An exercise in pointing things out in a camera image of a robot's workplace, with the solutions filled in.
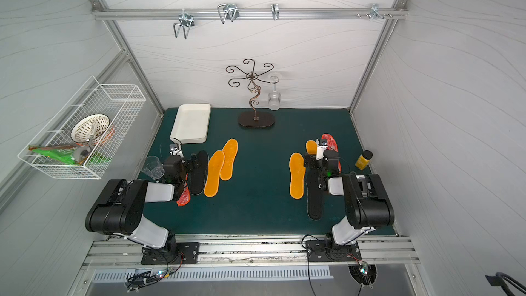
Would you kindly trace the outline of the black insole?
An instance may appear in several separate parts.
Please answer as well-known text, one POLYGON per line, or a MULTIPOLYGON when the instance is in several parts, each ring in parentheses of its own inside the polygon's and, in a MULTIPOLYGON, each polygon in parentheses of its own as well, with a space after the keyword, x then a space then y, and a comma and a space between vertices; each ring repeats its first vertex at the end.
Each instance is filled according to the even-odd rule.
POLYGON ((191 195, 200 195, 204 191, 208 176, 209 156, 206 151, 194 153, 190 157, 189 189, 191 195))
POLYGON ((323 215, 323 192, 319 182, 319 174, 310 170, 305 183, 308 189, 308 216, 313 221, 319 221, 323 215))

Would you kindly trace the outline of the white storage box tray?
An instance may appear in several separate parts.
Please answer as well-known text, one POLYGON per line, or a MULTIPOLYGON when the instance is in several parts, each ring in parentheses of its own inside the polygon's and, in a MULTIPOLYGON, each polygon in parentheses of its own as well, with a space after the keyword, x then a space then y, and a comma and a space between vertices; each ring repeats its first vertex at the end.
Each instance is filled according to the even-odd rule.
POLYGON ((210 104, 181 105, 175 117, 170 140, 179 144, 206 142, 210 115, 210 104))

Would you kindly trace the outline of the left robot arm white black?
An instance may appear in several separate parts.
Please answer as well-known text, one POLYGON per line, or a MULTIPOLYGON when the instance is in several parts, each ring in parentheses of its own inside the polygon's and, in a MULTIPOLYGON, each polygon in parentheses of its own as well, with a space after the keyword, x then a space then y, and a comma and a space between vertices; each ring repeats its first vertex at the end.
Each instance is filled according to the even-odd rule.
POLYGON ((208 154, 205 151, 190 158, 169 156, 162 164, 160 182, 111 179, 86 215, 89 232, 123 237, 163 254, 179 253, 175 234, 160 227, 144 215, 146 203, 175 202, 184 206, 192 194, 204 190, 208 154))

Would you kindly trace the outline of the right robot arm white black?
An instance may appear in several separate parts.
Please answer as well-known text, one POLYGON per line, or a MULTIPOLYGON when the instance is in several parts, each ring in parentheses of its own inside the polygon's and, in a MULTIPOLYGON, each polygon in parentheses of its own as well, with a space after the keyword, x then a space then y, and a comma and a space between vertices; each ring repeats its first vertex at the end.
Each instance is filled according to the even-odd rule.
POLYGON ((360 237, 380 227, 391 226, 395 214, 378 174, 358 175, 344 173, 338 168, 338 152, 326 149, 322 158, 305 154, 302 158, 307 168, 304 182, 308 192, 308 216, 318 221, 323 216, 324 195, 344 199, 345 216, 328 234, 332 244, 350 246, 360 237))

